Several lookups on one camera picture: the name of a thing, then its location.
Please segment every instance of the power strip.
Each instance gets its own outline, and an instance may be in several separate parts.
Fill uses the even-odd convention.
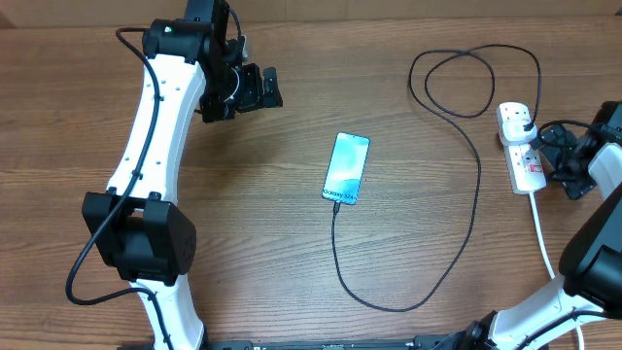
[[[536,127],[530,131],[524,131],[522,128],[522,125],[530,120],[529,109],[521,103],[505,102],[497,109],[500,139],[505,151],[512,190],[516,194],[536,192],[546,186],[540,155],[529,145],[529,141],[535,137]]]

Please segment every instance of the wood grain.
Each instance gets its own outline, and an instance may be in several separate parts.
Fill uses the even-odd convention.
[[[13,24],[7,19],[7,17],[0,10],[0,28],[13,28]]]
[[[198,232],[190,285],[213,340],[408,338],[463,329],[547,282],[528,199],[514,195],[494,109],[457,121],[482,158],[477,219],[463,257],[436,295],[405,314],[350,299],[334,272],[331,205],[320,198],[338,131],[367,135],[360,202],[342,208],[337,244],[344,278],[370,301],[419,300],[467,234],[476,167],[449,124],[416,105],[406,74],[417,53],[507,43],[542,65],[539,122],[592,120],[622,88],[616,17],[480,18],[269,23],[245,26],[252,60],[278,68],[285,107],[233,122],[191,125],[180,207]],[[152,332],[137,297],[74,306],[63,287],[88,238],[87,191],[117,167],[138,102],[140,62],[112,28],[0,31],[0,348],[110,349]],[[523,54],[489,50],[493,106],[534,105],[536,72]],[[422,59],[415,85],[440,57]],[[485,67],[439,69],[432,93],[464,113],[490,89]],[[572,202],[558,187],[537,194],[551,259],[601,202]],[[123,288],[96,252],[76,293]],[[622,324],[585,327],[590,349],[617,349]],[[553,349],[573,349],[571,336]]]
[[[18,28],[149,24],[187,0],[0,0]],[[228,0],[243,23],[267,21],[613,16],[619,0]]]

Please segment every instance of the black cable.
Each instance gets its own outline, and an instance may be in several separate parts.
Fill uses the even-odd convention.
[[[234,61],[237,55],[244,50],[244,47],[242,46],[242,28],[240,27],[240,21],[238,20],[237,14],[233,11],[233,9],[229,8],[229,12],[231,13],[233,20],[235,21],[235,26],[237,27],[237,43],[235,44],[235,50],[229,56],[223,58],[224,62]]]
[[[154,83],[154,91],[155,91],[154,92],[154,111],[152,114],[151,123],[149,125],[149,130],[147,131],[147,136],[145,137],[145,144],[143,145],[143,149],[140,153],[140,156],[138,157],[138,161],[136,162],[136,167],[134,168],[134,170],[132,170],[132,173],[131,173],[132,176],[129,180],[127,188],[123,192],[121,198],[119,199],[119,202],[117,203],[117,205],[114,206],[113,210],[110,212],[108,217],[106,217],[106,219],[104,219],[101,225],[97,228],[97,231],[91,236],[90,240],[86,243],[85,248],[82,250],[78,258],[74,262],[74,265],[71,267],[71,271],[69,271],[69,275],[67,276],[67,282],[65,284],[65,294],[67,295],[67,298],[71,302],[78,304],[78,305],[94,305],[100,302],[104,302],[104,301],[107,301],[113,298],[118,298],[118,297],[131,294],[131,293],[146,294],[147,296],[149,296],[149,300],[154,304],[155,314],[157,315],[157,321],[159,323],[159,327],[162,330],[164,342],[166,342],[166,345],[168,346],[169,350],[174,350],[173,343],[171,342],[171,339],[170,339],[170,334],[168,334],[168,332],[166,331],[166,325],[164,325],[164,318],[162,316],[162,311],[159,307],[159,303],[157,302],[156,294],[152,292],[151,290],[147,288],[127,288],[122,291],[114,292],[114,293],[108,294],[107,296],[97,297],[94,299],[80,299],[80,298],[75,297],[73,294],[74,279],[76,278],[76,274],[78,273],[80,266],[85,260],[86,255],[88,254],[92,246],[95,244],[99,236],[102,234],[102,232],[104,232],[104,230],[112,223],[112,221],[117,218],[123,204],[129,197],[129,194],[134,189],[136,182],[140,179],[141,177],[140,172],[143,167],[143,163],[145,162],[145,158],[147,157],[147,151],[149,150],[149,146],[154,137],[154,131],[156,130],[157,114],[159,112],[159,102],[161,98],[161,96],[159,95],[159,83],[157,82],[156,72],[154,71],[154,68],[152,67],[151,63],[149,63],[149,60],[138,49],[136,49],[127,40],[125,40],[125,38],[123,38],[121,35],[122,33],[145,32],[146,30],[147,30],[146,28],[125,27],[125,28],[117,29],[115,33],[117,35],[117,38],[128,49],[130,49],[136,56],[138,56],[138,58],[140,58],[140,60],[143,62],[143,64],[149,71],[149,75],[151,76],[152,81]]]
[[[413,61],[413,66],[414,63],[422,56],[426,55],[426,54],[430,54],[430,53],[455,53],[452,56],[449,56],[445,59],[443,59],[442,61],[438,62],[438,64],[436,64],[431,70],[430,72],[428,72],[428,74],[426,75],[426,79],[424,80],[424,90],[426,92],[426,95],[428,96],[428,98],[430,99],[430,101],[433,103],[434,106],[436,106],[436,108],[438,108],[439,110],[454,116],[454,117],[458,117],[458,118],[476,118],[481,116],[482,114],[484,114],[487,110],[488,107],[490,107],[490,104],[493,102],[493,97],[495,96],[495,72],[493,71],[493,67],[490,65],[490,63],[488,63],[488,61],[486,61],[484,58],[480,57],[479,55],[472,53],[474,51],[477,50],[482,50],[482,49],[487,49],[487,48],[508,48],[508,49],[514,49],[514,50],[518,50],[521,51],[523,53],[528,54],[533,60],[534,63],[536,64],[536,70],[537,70],[537,94],[536,94],[536,106],[534,107],[534,116],[532,117],[532,121],[529,122],[528,124],[525,125],[525,130],[531,130],[532,127],[534,127],[534,124],[536,123],[536,118],[537,118],[537,113],[539,111],[539,105],[540,105],[540,92],[542,90],[542,72],[540,70],[540,63],[537,60],[537,57],[530,52],[527,49],[523,49],[517,46],[513,46],[513,45],[506,45],[506,44],[489,44],[489,45],[483,45],[480,47],[476,47],[476,48],[472,48],[472,49],[468,49],[468,50],[430,50],[430,51],[426,51],[426,52],[422,52],[420,53],[415,60]],[[446,109],[445,107],[441,106],[439,103],[436,102],[436,100],[434,100],[432,98],[432,95],[430,94],[430,91],[428,90],[428,79],[430,78],[430,75],[441,65],[449,62],[450,60],[456,59],[458,57],[462,57],[465,55],[469,55],[473,58],[478,59],[479,61],[481,61],[482,63],[484,63],[484,65],[486,65],[486,68],[488,68],[488,71],[490,72],[490,76],[491,76],[491,80],[492,80],[492,89],[491,89],[491,93],[490,93],[490,98],[488,99],[488,102],[486,103],[486,106],[479,112],[472,114],[472,115],[461,115],[459,113],[450,111],[448,109]],[[415,97],[415,99],[417,100],[417,102],[419,102],[419,104],[421,104],[423,107],[424,106],[421,101],[419,101],[419,99],[417,99],[417,97]]]
[[[574,177],[569,177],[569,178],[558,177],[557,170],[553,170],[550,174],[548,174],[548,176],[546,177],[546,180],[552,181],[552,182],[576,182],[576,178]]]
[[[607,318],[607,319],[620,319],[620,317],[618,315],[612,315],[609,314],[607,312],[596,312],[596,311],[572,311],[570,314],[556,320],[555,322],[553,322],[552,324],[544,327],[543,329],[535,332],[534,334],[528,336],[519,346],[518,348],[516,348],[516,350],[522,350],[524,349],[526,346],[529,346],[530,343],[532,343],[534,340],[538,339],[539,337],[541,337],[542,335],[550,332],[551,330],[555,329],[556,327],[564,324],[566,321],[573,319],[574,321],[576,321],[576,319],[580,316],[596,316],[596,317],[603,317],[603,318]]]
[[[440,278],[438,279],[438,282],[436,282],[436,284],[434,285],[432,290],[428,293],[428,295],[425,296],[421,301],[419,301],[416,304],[414,304],[412,306],[409,306],[409,307],[404,307],[404,308],[388,308],[388,307],[374,305],[374,304],[372,304],[370,302],[367,302],[367,301],[361,299],[360,297],[355,295],[348,288],[346,283],[343,281],[343,278],[341,276],[341,270],[339,269],[339,260],[337,258],[337,250],[336,250],[336,247],[335,247],[335,238],[334,238],[334,224],[335,224],[335,220],[336,220],[336,217],[337,217],[337,213],[339,212],[340,204],[338,202],[335,202],[334,207],[333,207],[333,214],[332,214],[331,236],[332,236],[332,254],[334,256],[334,264],[335,264],[335,267],[336,267],[336,270],[337,270],[337,277],[339,278],[339,282],[341,283],[341,286],[350,295],[350,297],[352,297],[354,300],[360,302],[361,304],[363,304],[363,305],[365,305],[367,307],[370,307],[372,309],[379,310],[379,311],[386,311],[386,312],[406,312],[406,311],[414,310],[414,309],[418,308],[419,306],[423,305],[424,303],[426,303],[426,301],[428,301],[432,297],[432,295],[436,292],[438,287],[440,287],[440,284],[443,282],[445,277],[447,277],[447,275],[449,274],[451,269],[454,267],[454,265],[456,264],[456,262],[460,258],[460,255],[463,253],[463,251],[465,250],[465,247],[468,244],[468,240],[470,239],[471,233],[473,231],[473,225],[475,223],[475,212],[476,212],[476,209],[477,209],[477,197],[479,196],[479,186],[480,186],[481,177],[482,177],[482,164],[481,164],[481,160],[479,158],[479,154],[477,153],[477,149],[475,149],[475,146],[470,141],[470,139],[468,138],[467,134],[457,124],[455,124],[450,119],[448,119],[447,117],[443,116],[442,114],[436,112],[431,107],[429,107],[426,104],[424,104],[417,97],[417,94],[415,93],[415,90],[412,87],[412,73],[413,73],[413,70],[415,68],[415,64],[417,63],[419,58],[421,58],[422,56],[424,56],[426,54],[431,54],[431,53],[455,53],[454,55],[452,55],[452,56],[450,56],[448,58],[445,58],[442,61],[440,61],[438,64],[436,64],[430,70],[430,72],[428,72],[428,74],[426,75],[426,79],[424,80],[424,90],[426,92],[426,95],[430,99],[430,101],[434,104],[434,106],[436,106],[441,111],[443,111],[443,112],[445,112],[445,113],[447,113],[447,114],[449,114],[451,116],[458,117],[458,118],[467,118],[467,119],[477,118],[477,117],[481,116],[482,114],[484,114],[488,110],[488,107],[491,105],[491,103],[493,101],[493,97],[495,95],[495,72],[493,71],[493,67],[484,58],[482,58],[479,55],[473,53],[474,51],[481,50],[481,49],[486,49],[486,48],[509,48],[509,49],[515,49],[515,50],[527,53],[534,60],[534,62],[536,63],[536,69],[537,69],[536,106],[535,106],[535,109],[534,109],[534,116],[532,117],[532,120],[528,124],[525,125],[525,129],[526,130],[531,130],[534,127],[534,124],[536,122],[537,112],[538,112],[538,109],[539,109],[540,91],[541,91],[541,87],[542,87],[542,74],[541,74],[541,71],[540,71],[540,64],[537,61],[536,56],[533,53],[531,53],[530,51],[528,51],[526,49],[523,49],[523,48],[520,48],[520,47],[512,46],[512,45],[490,44],[490,45],[484,45],[484,46],[476,47],[476,48],[469,49],[469,50],[430,50],[430,51],[419,53],[419,55],[417,55],[415,57],[415,59],[412,61],[412,64],[410,66],[410,71],[408,72],[408,88],[410,89],[410,93],[412,94],[412,97],[423,108],[425,108],[426,110],[428,110],[432,114],[438,116],[439,118],[443,119],[444,121],[446,121],[449,124],[451,124],[452,126],[454,126],[456,128],[456,130],[458,130],[458,132],[460,132],[460,134],[463,135],[465,140],[468,142],[468,145],[470,146],[471,150],[473,151],[473,155],[475,156],[475,161],[477,162],[477,183],[475,184],[475,194],[473,196],[473,209],[472,209],[472,212],[471,212],[470,223],[468,225],[468,231],[466,233],[466,238],[465,238],[465,241],[464,241],[462,247],[460,247],[460,250],[458,251],[458,254],[456,254],[456,257],[454,258],[454,260],[451,261],[451,263],[449,264],[449,267],[447,267],[445,272],[440,276]],[[430,75],[432,74],[432,72],[434,70],[436,70],[438,67],[440,67],[441,65],[449,62],[452,59],[456,59],[458,57],[462,57],[462,56],[466,56],[466,55],[471,56],[473,58],[476,58],[480,62],[484,63],[484,65],[486,65],[486,68],[488,68],[488,71],[490,72],[491,79],[492,79],[492,89],[491,89],[490,97],[488,98],[488,102],[486,103],[486,106],[481,111],[479,111],[479,112],[477,112],[475,114],[472,114],[472,115],[462,115],[462,114],[459,114],[459,113],[456,113],[456,112],[453,112],[453,111],[450,111],[450,110],[446,109],[445,107],[441,106],[438,102],[436,102],[436,100],[433,99],[432,95],[430,94],[430,91],[428,90],[428,79],[430,78]]]

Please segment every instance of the smartphone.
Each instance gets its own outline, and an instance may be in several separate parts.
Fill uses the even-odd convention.
[[[367,159],[369,139],[339,132],[332,149],[322,197],[340,203],[356,204]]]

